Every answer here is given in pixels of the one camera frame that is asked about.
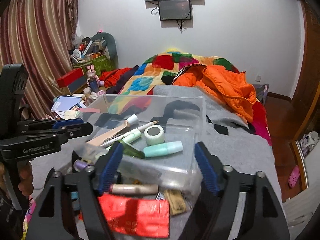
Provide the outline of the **person's left hand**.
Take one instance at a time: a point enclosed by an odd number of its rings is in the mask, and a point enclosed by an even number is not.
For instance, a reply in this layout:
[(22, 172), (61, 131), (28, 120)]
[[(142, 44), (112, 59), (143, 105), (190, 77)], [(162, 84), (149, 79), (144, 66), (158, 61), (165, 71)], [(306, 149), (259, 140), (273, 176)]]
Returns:
[(33, 168), (31, 163), (27, 162), (25, 165), (21, 166), (19, 168), (19, 175), (20, 175), (20, 179), (21, 182), (18, 185), (19, 190), (21, 191), (21, 193), (26, 196), (29, 197), (34, 190), (34, 186), (33, 186)]

